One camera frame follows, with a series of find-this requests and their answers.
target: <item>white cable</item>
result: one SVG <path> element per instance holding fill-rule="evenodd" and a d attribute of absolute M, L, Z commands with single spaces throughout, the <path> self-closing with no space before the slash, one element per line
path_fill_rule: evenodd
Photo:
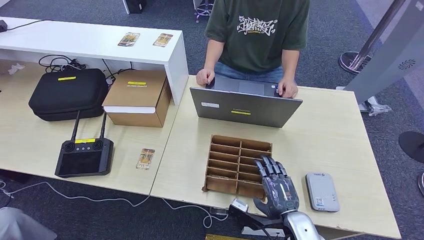
<path fill-rule="evenodd" d="M 78 67 L 76 67 L 76 66 L 72 66 L 71 64 L 64 64 L 64 65 L 62 65 L 61 67 L 60 67 L 60 70 L 62 70 L 62 72 L 63 72 L 63 70 L 64 70 L 64 67 L 65 66 L 70 66 L 70 67 L 73 67 L 74 69 L 78 69 L 78 70 L 81 70 L 81 69 L 79 69 Z"/>
<path fill-rule="evenodd" d="M 139 203 L 137 203 L 137 204 L 132 204 L 129 200 L 127 200 L 127 199 L 125 199 L 125 198 L 106 198 L 106 199 L 98 199 L 98 200 L 96 200 L 96 199 L 91 199 L 91 198 L 89 198 L 89 197 L 86 197 L 86 196 L 66 196 L 65 194 L 63 194 L 63 193 L 61 193 L 61 192 L 59 192 L 59 191 L 57 191 L 52 185 L 50 185 L 50 183 L 48 183 L 48 182 L 46 182 L 46 181 L 42 181 L 42 182 L 39 182 L 39 183 L 36 183 L 36 184 L 32 184 L 32 185 L 29 185 L 29 186 L 26 186 L 26 187 L 23 187 L 23 188 L 21 188 L 21 189 L 18 189 L 18 190 L 16 190 L 16 191 L 11 191 L 11 192 L 9 192 L 9 191 L 6 191 L 4 188 L 6 187 L 6 182 L 4 182 L 4 181 L 2 181 L 2 180 L 0 180 L 0 183 L 2 183 L 3 184 L 3 186 L 2 187 L 0 187 L 0 191 L 2 191 L 4 194 L 6 194 L 6 195 L 8 195 L 8 196 L 10 196 L 10 195 L 12 195 L 12 194 L 15 194 L 15 193 L 17 193 L 17 192 L 20 192 L 20 191 L 22 191 L 22 190 L 25 190 L 25 189 L 29 189 L 29 188 L 32 188 L 32 187 L 35 187 L 35 186 L 37 186 L 37 185 L 41 185 L 41 184 L 47 184 L 53 191 L 55 191 L 57 194 L 59 194 L 60 196 L 62 196 L 62 197 L 64 197 L 64 198 L 66 198 L 66 199 L 87 199 L 87 200 L 90 200 L 90 201 L 92 201 L 92 202 L 104 202 L 104 201 L 118 201 L 118 200 L 122 200 L 122 201 L 125 201 L 125 202 L 127 202 L 127 203 L 129 203 L 132 207 L 137 207 L 137 206 L 139 206 L 139 205 L 141 205 L 141 204 L 143 204 L 145 201 L 147 201 L 147 199 L 149 199 L 150 198 L 150 195 L 148 195 L 143 201 L 141 201 L 141 202 L 139 202 Z M 184 205 L 184 206 L 178 206 L 178 207 L 172 207 L 165 199 L 163 199 L 163 198 L 161 198 L 172 210 L 178 210 L 178 209 L 182 209 L 182 208 L 198 208 L 198 209 L 201 209 L 201 210 L 203 210 L 206 214 L 207 214 L 207 216 L 205 216 L 204 218 L 203 218 L 203 226 L 205 227 L 205 228 L 207 228 L 207 229 L 209 229 L 210 227 L 212 227 L 212 219 L 216 219 L 216 220 L 218 220 L 218 221 L 225 221 L 227 218 L 228 218 L 228 214 L 224 217 L 224 218 L 217 218 L 216 216 L 212 216 L 207 210 L 205 210 L 203 207 L 201 207 L 201 206 L 197 206 L 197 205 Z M 207 218 L 209 218 L 210 219 L 210 223 L 209 223 L 209 225 L 207 225 L 206 226 L 206 223 L 205 223 L 205 221 L 206 221 L 206 219 Z"/>
<path fill-rule="evenodd" d="M 0 181 L 0 183 L 3 183 L 4 184 L 3 187 L 0 187 L 0 190 L 3 191 L 3 193 L 6 194 L 6 195 L 15 194 L 17 192 L 20 192 L 20 191 L 25 190 L 25 189 L 28 189 L 28 188 L 32 188 L 32 187 L 37 186 L 37 185 L 47 184 L 53 191 L 55 191 L 57 194 L 59 194 L 60 196 L 62 196 L 64 198 L 67 198 L 67 199 L 87 199 L 87 200 L 90 200 L 90 201 L 93 201 L 93 202 L 104 202 L 104 201 L 118 201 L 118 200 L 122 200 L 122 201 L 125 201 L 125 202 L 129 203 L 132 207 L 137 207 L 137 206 L 143 204 L 147 199 L 150 198 L 150 195 L 148 195 L 143 201 L 141 201 L 141 202 L 139 202 L 139 203 L 137 203 L 137 204 L 134 205 L 129 200 L 127 200 L 125 198 L 107 198 L 107 199 L 96 200 L 96 199 L 91 199 L 91 198 L 86 197 L 86 196 L 66 196 L 65 194 L 60 193 L 59 191 L 57 191 L 54 187 L 52 187 L 52 185 L 50 185 L 50 183 L 48 183 L 46 181 L 42 181 L 42 182 L 39 182 L 39 183 L 36 183 L 36 184 L 33 184 L 33 185 L 29 185 L 29 186 L 26 186 L 26 187 L 23 187 L 21 189 L 18 189 L 16 191 L 11 191 L 11 192 L 8 192 L 8 191 L 4 190 L 4 188 L 6 187 L 6 183 L 4 181 Z"/>
<path fill-rule="evenodd" d="M 204 218 L 203 218 L 203 226 L 205 227 L 205 228 L 207 228 L 207 229 L 209 229 L 209 228 L 211 228 L 212 227 L 212 218 L 213 219 L 216 219 L 216 220 L 218 220 L 218 221 L 225 221 L 227 218 L 228 218 L 228 214 L 224 217 L 224 218 L 222 218 L 222 219 L 220 219 L 220 218 L 217 218 L 216 216 L 212 216 L 208 211 L 206 211 L 206 209 L 204 209 L 203 207 L 201 207 L 201 206 L 197 206 L 197 205 L 185 205 L 185 206 L 178 206 L 178 207 L 172 207 L 165 199 L 163 199 L 163 198 L 161 198 L 172 210 L 177 210 L 177 209 L 182 209 L 182 208 L 198 208 L 198 209 L 201 209 L 201 210 L 203 210 L 206 214 L 207 214 L 207 216 L 205 216 Z M 208 225 L 208 226 L 206 226 L 206 223 L 205 223 L 205 221 L 206 221 L 206 219 L 207 218 L 209 218 L 210 219 L 210 224 Z"/>

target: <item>jeans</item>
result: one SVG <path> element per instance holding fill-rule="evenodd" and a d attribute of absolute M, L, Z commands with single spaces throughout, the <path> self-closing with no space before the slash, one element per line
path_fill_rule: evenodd
<path fill-rule="evenodd" d="M 278 84 L 283 78 L 283 67 L 279 66 L 265 72 L 247 73 L 235 70 L 222 62 L 217 62 L 215 65 L 215 75 L 221 75 L 231 79 L 248 80 L 255 82 L 266 82 Z"/>

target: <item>green t-shirt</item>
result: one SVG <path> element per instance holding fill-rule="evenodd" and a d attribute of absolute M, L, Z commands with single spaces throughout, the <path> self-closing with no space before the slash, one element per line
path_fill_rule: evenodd
<path fill-rule="evenodd" d="M 225 43 L 219 59 L 242 72 L 281 65 L 282 50 L 306 46 L 310 0 L 215 0 L 205 30 Z"/>

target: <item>gray laptop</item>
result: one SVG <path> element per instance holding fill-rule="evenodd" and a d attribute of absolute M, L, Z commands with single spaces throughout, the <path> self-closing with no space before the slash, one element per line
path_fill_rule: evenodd
<path fill-rule="evenodd" d="M 302 100 L 282 98 L 276 87 L 220 77 L 206 88 L 190 87 L 190 92 L 201 118 L 282 128 Z"/>

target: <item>cardboard divider tray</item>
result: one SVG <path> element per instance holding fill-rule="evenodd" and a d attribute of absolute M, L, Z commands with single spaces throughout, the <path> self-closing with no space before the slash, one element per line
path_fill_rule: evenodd
<path fill-rule="evenodd" d="M 202 191 L 265 198 L 262 178 L 254 160 L 272 157 L 269 142 L 212 135 Z"/>

